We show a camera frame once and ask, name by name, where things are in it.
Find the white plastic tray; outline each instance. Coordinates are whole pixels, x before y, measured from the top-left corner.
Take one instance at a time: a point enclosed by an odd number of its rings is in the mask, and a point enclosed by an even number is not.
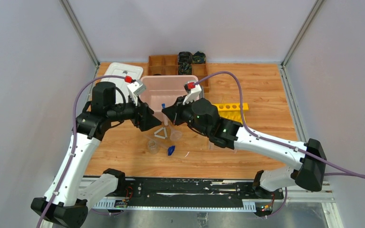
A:
[[[112,63],[106,70],[104,75],[119,75],[119,76],[130,76],[132,79],[141,78],[144,69],[142,67],[123,64],[123,63]],[[128,102],[128,89],[126,88],[127,83],[119,78],[103,78],[101,82],[112,82],[122,91],[126,101]],[[122,97],[117,93],[115,103],[122,103]]]

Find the white wall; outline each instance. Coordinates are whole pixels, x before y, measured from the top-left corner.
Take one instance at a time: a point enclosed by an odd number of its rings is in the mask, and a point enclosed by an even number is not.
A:
[[[281,61],[315,0],[70,0],[100,61],[202,50],[213,62]]]
[[[365,173],[365,1],[327,0],[288,74],[309,137],[330,161]],[[328,180],[345,227],[365,227],[365,180]]]
[[[58,0],[0,0],[0,227],[35,227],[94,71]]]

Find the red connector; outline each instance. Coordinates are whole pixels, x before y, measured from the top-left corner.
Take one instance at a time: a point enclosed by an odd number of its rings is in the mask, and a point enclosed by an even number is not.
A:
[[[187,84],[187,87],[188,87],[188,89],[194,89],[194,88],[195,88],[195,86],[194,86],[194,82],[189,82],[189,83]]]
[[[132,78],[130,76],[125,76],[124,79],[126,82],[131,83],[132,82]]]

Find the metal floor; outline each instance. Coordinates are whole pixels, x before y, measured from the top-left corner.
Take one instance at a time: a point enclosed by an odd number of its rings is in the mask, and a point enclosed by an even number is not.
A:
[[[262,220],[246,212],[125,211],[118,216],[90,212],[83,228],[328,228],[321,203],[288,203]]]

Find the yellow block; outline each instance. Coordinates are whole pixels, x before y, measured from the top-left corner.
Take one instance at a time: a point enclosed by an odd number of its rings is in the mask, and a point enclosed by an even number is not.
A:
[[[223,118],[243,123],[240,114],[240,103],[213,104],[218,107],[219,115]],[[243,111],[248,111],[248,103],[243,103]]]

